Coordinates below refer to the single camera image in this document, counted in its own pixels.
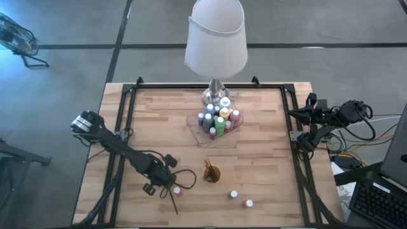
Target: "concrete floor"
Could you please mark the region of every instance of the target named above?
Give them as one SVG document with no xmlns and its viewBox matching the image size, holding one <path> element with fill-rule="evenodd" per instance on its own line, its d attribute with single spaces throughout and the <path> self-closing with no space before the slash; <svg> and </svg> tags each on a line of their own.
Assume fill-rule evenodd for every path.
<svg viewBox="0 0 407 229">
<path fill-rule="evenodd" d="M 248 43 L 407 42 L 397 0 L 241 0 Z M 42 45 L 115 44 L 126 0 L 3 0 L 0 12 L 33 31 Z M 185 43 L 193 0 L 134 0 L 124 44 Z M 70 224 L 87 149 L 69 125 L 97 111 L 112 50 L 40 50 L 49 69 L 27 69 L 0 50 L 0 137 L 44 156 L 33 164 L 13 228 Z M 121 50 L 113 82 L 207 81 L 183 64 L 184 50 Z M 245 69 L 227 81 L 310 81 L 329 105 L 363 100 L 375 113 L 400 113 L 407 101 L 407 48 L 250 49 Z M 374 123 L 380 134 L 397 120 Z M 354 127 L 369 135 L 366 126 Z M 368 163 L 387 144 L 358 151 Z"/>
</svg>

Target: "wooden table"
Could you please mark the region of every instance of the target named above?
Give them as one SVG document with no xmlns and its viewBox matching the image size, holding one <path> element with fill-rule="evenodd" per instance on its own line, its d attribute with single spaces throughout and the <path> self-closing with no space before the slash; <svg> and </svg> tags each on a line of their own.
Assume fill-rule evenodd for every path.
<svg viewBox="0 0 407 229">
<path fill-rule="evenodd" d="M 294 84 L 298 105 L 302 107 L 312 91 L 311 84 Z M 110 130 L 114 130 L 122 85 L 109 83 L 104 91 L 100 115 Z M 203 108 L 202 90 L 137 90 L 132 118 L 134 135 L 129 145 L 171 154 L 178 160 L 173 171 L 192 169 L 198 180 L 193 189 L 184 190 L 183 196 L 175 197 L 177 216 L 170 197 L 159 198 L 161 189 L 152 197 L 142 191 L 147 179 L 126 161 L 116 226 L 303 225 L 280 91 L 240 89 L 233 93 L 237 96 L 235 105 L 244 116 L 244 124 L 224 139 L 203 148 L 186 124 L 188 115 L 197 114 Z M 93 146 L 89 156 L 100 150 L 100 146 Z M 87 164 L 73 223 L 82 220 L 99 199 L 108 155 L 103 153 Z M 205 157 L 221 169 L 218 184 L 202 180 Z M 315 151 L 311 164 L 319 196 L 338 219 L 343 219 L 326 151 Z M 177 177 L 177 182 L 185 186 L 192 181 L 191 174 Z M 236 199 L 228 198 L 230 190 L 238 191 Z M 253 208 L 241 207 L 242 201 L 247 199 L 254 201 Z M 307 202 L 312 215 L 309 198 Z"/>
</svg>

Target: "pink bottle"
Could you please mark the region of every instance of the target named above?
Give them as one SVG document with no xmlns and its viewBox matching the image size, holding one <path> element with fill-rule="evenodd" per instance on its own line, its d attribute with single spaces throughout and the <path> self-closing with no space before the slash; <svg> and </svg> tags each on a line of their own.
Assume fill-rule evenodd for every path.
<svg viewBox="0 0 407 229">
<path fill-rule="evenodd" d="M 240 119 L 240 112 L 238 110 L 234 110 L 229 117 L 231 121 L 231 128 L 236 128 Z"/>
</svg>

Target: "keyboard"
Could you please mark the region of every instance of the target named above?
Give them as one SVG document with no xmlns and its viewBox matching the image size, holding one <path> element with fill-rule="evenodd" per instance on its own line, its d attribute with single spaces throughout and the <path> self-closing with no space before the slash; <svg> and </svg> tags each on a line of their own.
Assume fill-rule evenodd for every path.
<svg viewBox="0 0 407 229">
<path fill-rule="evenodd" d="M 349 209 L 384 228 L 407 229 L 407 193 L 373 172 L 356 182 Z"/>
</svg>

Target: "lamp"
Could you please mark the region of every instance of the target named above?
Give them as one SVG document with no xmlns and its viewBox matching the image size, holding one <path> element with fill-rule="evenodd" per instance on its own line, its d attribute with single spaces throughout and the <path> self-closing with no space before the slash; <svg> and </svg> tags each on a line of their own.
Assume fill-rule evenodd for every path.
<svg viewBox="0 0 407 229">
<path fill-rule="evenodd" d="M 189 22 L 185 64 L 211 78 L 202 100 L 218 105 L 229 96 L 220 80 L 236 75 L 247 62 L 243 7 L 238 0 L 198 0 Z"/>
</svg>

